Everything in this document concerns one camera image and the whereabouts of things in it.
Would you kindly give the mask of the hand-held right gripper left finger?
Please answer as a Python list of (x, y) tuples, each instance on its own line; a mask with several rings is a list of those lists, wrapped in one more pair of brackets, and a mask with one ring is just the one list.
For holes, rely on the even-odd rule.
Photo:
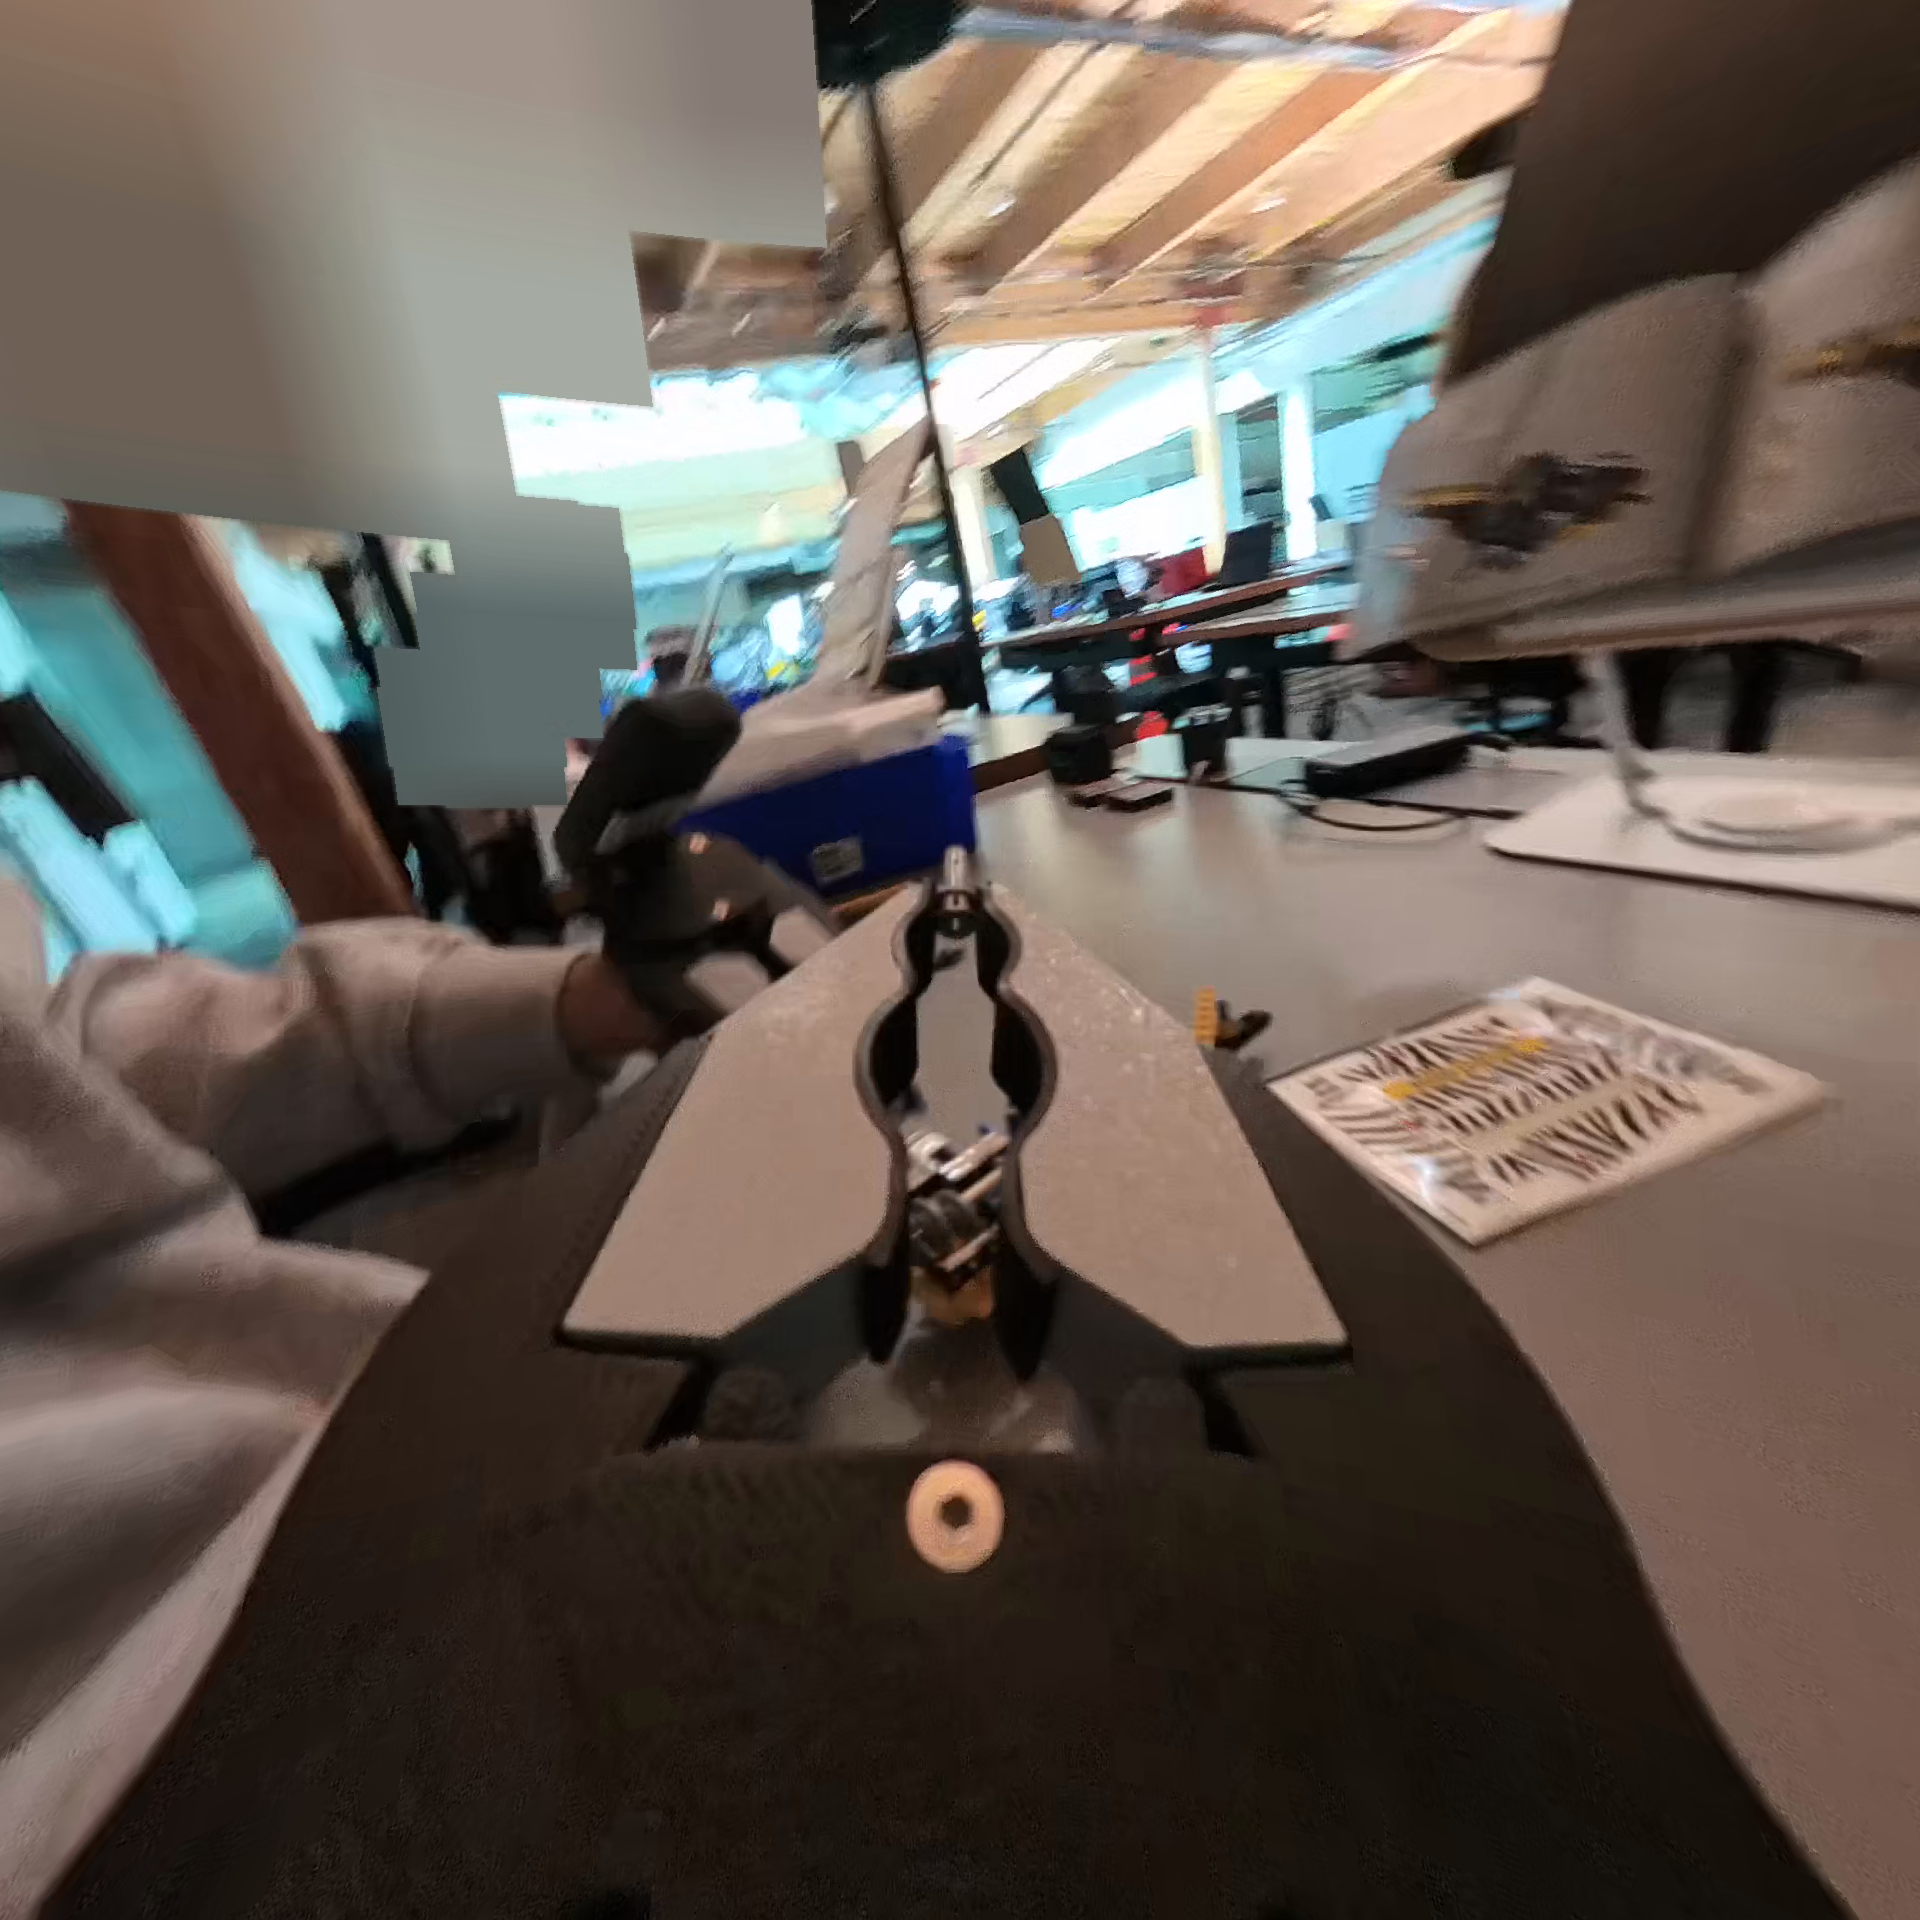
[(885, 1359), (905, 1328), (905, 1144), (875, 1077), (931, 884), (883, 897), (735, 1009), (561, 1319), (567, 1344), (714, 1365)]

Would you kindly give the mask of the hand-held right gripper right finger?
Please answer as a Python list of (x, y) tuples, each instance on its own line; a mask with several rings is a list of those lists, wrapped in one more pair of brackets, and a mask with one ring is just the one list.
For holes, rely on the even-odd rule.
[(1345, 1359), (1349, 1332), (1188, 1028), (992, 880), (977, 975), (1016, 1124), (992, 1313), (1016, 1371)]

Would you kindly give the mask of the multicoloured lego model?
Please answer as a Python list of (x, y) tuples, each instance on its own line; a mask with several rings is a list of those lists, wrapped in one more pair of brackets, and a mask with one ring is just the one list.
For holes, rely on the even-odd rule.
[(905, 1150), (905, 1259), (913, 1300), (940, 1328), (986, 1323), (1002, 1255), (1002, 1176), (1011, 1136), (952, 1141), (913, 1123)]

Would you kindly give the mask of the person's left forearm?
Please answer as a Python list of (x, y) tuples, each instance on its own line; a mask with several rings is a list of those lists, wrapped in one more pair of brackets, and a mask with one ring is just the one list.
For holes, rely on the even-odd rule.
[(311, 927), (266, 968), (189, 950), (91, 950), (50, 975), (42, 910), (8, 872), (5, 1124), (55, 1104), (275, 1192), (378, 1147), (585, 1101), (603, 1075), (563, 1037), (565, 949), (492, 945), (418, 919)]

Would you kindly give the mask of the person's left hand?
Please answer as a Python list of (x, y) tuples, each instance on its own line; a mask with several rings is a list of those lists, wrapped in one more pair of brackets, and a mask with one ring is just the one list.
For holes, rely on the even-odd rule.
[(601, 950), (580, 950), (570, 961), (555, 1021), (577, 1070), (601, 1083), (629, 1063), (657, 1060), (677, 1045), (671, 1021), (634, 993), (629, 979)]

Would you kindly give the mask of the blue plastic box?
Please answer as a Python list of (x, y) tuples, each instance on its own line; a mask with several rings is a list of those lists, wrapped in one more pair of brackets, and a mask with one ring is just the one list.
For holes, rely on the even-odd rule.
[(685, 832), (724, 837), (823, 901), (875, 894), (977, 847), (969, 744), (953, 733), (885, 759), (695, 807)]

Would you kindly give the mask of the zebra striped sticker sheet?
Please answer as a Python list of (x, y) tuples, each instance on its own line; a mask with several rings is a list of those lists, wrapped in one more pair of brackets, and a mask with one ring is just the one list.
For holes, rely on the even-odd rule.
[(1384, 1192), (1465, 1246), (1818, 1112), (1809, 1072), (1543, 975), (1273, 1077)]

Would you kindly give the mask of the white base metal stand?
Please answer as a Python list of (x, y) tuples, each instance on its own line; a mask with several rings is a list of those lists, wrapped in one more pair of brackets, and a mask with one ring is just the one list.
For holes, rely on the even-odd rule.
[(1917, 907), (1916, 761), (1656, 751), (1629, 724), (1620, 655), (1586, 654), (1595, 769), (1562, 774), (1488, 849), (1546, 865), (1836, 905)]

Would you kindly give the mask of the black tripod pole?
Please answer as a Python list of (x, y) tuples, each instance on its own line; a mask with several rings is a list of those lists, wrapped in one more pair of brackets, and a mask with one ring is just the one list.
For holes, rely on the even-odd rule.
[(948, 654), (944, 686), (957, 697), (961, 710), (992, 715), (992, 687), (986, 646), (977, 627), (977, 596), (965, 543), (968, 527), (957, 510), (953, 470), (940, 422), (938, 384), (931, 369), (929, 333), (921, 312), (921, 288), (905, 243), (905, 195), (896, 165), (896, 144), (888, 127), (880, 97), (883, 84), (891, 75), (921, 63), (946, 45), (957, 17), (957, 4), (811, 1), (809, 11), (821, 88), (851, 93), (865, 120), (880, 239), (896, 269), (903, 332), (920, 382), (929, 461), (956, 590), (948, 632), (941, 639)]

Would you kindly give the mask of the background wooden desk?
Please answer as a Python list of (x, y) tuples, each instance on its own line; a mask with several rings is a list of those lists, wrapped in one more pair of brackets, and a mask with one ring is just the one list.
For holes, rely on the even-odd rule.
[(1147, 663), (1146, 687), (1192, 678), (1181, 648), (1208, 648), (1208, 671), (1245, 676), (1268, 732), (1288, 715), (1289, 676), (1332, 664), (1332, 632), (1353, 609), (1355, 564), (1319, 560), (1288, 566), (1259, 582), (1188, 592), (1120, 614), (1052, 622), (996, 639), (1000, 667), (1059, 678)]

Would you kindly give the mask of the open instruction booklet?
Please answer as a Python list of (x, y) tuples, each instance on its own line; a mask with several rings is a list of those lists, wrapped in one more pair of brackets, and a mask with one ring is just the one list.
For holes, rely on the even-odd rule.
[(1349, 655), (1821, 638), (1917, 608), (1917, 169), (1765, 267), (1460, 377), (1387, 452)]

